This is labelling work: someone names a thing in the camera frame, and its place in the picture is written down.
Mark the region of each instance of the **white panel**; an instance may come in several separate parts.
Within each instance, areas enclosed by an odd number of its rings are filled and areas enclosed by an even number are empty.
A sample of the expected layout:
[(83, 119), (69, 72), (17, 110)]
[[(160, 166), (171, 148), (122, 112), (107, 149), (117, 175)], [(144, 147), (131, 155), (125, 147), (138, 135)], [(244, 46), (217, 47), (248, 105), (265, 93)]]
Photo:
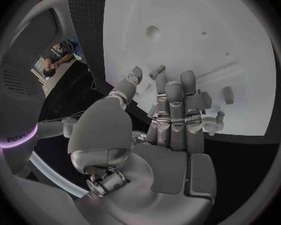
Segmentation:
[(215, 116), (221, 90), (231, 86), (221, 133), (262, 136), (274, 105), (276, 68), (269, 36), (240, 0), (106, 0), (103, 25), (106, 80), (115, 85), (133, 67), (144, 79), (135, 101), (145, 112), (156, 102), (150, 71), (165, 65), (169, 80), (193, 70)]

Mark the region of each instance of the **perforated black panel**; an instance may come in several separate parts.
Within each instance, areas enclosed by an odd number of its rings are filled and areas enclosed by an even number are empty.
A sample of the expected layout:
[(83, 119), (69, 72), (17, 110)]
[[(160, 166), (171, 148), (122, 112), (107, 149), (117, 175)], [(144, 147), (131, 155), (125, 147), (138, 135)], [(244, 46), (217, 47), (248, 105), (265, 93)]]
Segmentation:
[(103, 20), (105, 0), (68, 0), (72, 23), (88, 67), (105, 80)]

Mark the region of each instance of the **dark background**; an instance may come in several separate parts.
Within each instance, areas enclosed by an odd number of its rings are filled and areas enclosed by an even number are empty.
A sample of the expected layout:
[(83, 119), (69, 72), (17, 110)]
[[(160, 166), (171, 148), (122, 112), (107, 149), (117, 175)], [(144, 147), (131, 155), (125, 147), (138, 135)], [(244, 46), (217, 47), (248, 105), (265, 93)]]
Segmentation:
[[(12, 2), (13, 0), (0, 0), (0, 20), (3, 18), (5, 11), (10, 8)], [(281, 16), (281, 0), (270, 0), (270, 2)], [(91, 91), (80, 92), (79, 95), (85, 96), (89, 92)], [(61, 114), (62, 111), (58, 109), (57, 106), (55, 106), (55, 108), (55, 115)], [(137, 126), (139, 126), (138, 128), (140, 130), (145, 129), (141, 123)], [(66, 141), (64, 138), (60, 137), (51, 142), (54, 142), (54, 147), (56, 148), (51, 154), (56, 158), (56, 153), (63, 153), (63, 146)], [(258, 145), (205, 140), (205, 151), (210, 154), (213, 159), (217, 179), (219, 181), (217, 201), (207, 224), (220, 222), (249, 198), (268, 171), (277, 148), (278, 144), (274, 143)], [(56, 164), (60, 162), (60, 160), (48, 160)], [(273, 222), (281, 224), (281, 191), (269, 208), (254, 224), (263, 225)], [(1, 191), (0, 224), (25, 224), (6, 201)]]

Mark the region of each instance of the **person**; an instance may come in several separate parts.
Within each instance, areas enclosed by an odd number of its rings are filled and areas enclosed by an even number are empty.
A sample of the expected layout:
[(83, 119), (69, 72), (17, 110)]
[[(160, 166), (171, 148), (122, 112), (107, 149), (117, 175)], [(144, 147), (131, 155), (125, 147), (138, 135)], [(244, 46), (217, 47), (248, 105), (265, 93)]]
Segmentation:
[(50, 78), (55, 75), (60, 65), (75, 58), (83, 60), (84, 55), (76, 38), (67, 39), (51, 48), (50, 54), (44, 58), (43, 75)]

